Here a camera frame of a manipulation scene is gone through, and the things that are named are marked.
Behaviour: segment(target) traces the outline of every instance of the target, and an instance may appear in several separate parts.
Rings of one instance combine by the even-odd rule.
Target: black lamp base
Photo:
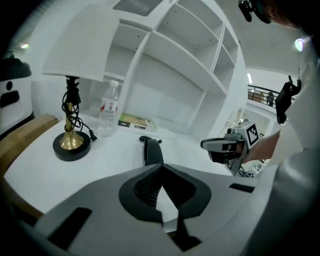
[[[61,133],[60,135],[58,135],[58,137],[55,138],[55,140],[53,141],[53,150],[57,158],[59,158],[62,161],[72,162],[79,160],[83,158],[86,154],[88,154],[91,148],[90,137],[82,131],[76,131],[76,133],[83,138],[82,145],[76,149],[68,150],[63,149],[60,146],[60,141],[63,139],[65,133]]]

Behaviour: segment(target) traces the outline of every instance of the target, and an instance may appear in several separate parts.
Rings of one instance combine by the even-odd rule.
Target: person
[[[274,94],[270,91],[268,93],[268,96],[266,97],[266,104],[270,107],[273,107],[274,106],[274,99],[275,99],[275,96]]]
[[[287,124],[275,134],[261,139],[243,160],[243,164],[253,160],[270,159],[269,166],[279,165],[284,159],[301,152],[303,149],[320,148],[320,69],[319,37],[317,17],[314,8],[307,4],[288,0],[255,0],[260,15],[270,22],[295,29],[305,33],[302,56],[299,60],[299,77],[302,89],[294,103],[285,112]]]

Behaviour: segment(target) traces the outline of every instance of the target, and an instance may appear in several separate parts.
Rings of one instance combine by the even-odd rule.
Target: book
[[[156,132],[158,130],[152,120],[126,113],[121,115],[118,125],[132,129],[145,130],[148,132]]]

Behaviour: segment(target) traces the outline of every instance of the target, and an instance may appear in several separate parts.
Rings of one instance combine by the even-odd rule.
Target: brass lamp base
[[[83,158],[91,148],[90,137],[81,131],[61,133],[53,141],[55,155],[62,161],[71,162]]]

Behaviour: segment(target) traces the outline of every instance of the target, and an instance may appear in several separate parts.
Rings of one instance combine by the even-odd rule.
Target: ceiling light
[[[21,47],[22,49],[27,49],[28,46],[29,46],[29,44],[27,44],[27,43],[24,43],[24,44],[20,45],[20,47]]]
[[[248,73],[248,79],[249,79],[249,83],[252,84],[252,78],[250,73]]]
[[[294,42],[294,46],[299,52],[302,52],[302,50],[304,49],[304,44],[305,44],[305,40],[303,40],[302,38],[298,38]]]

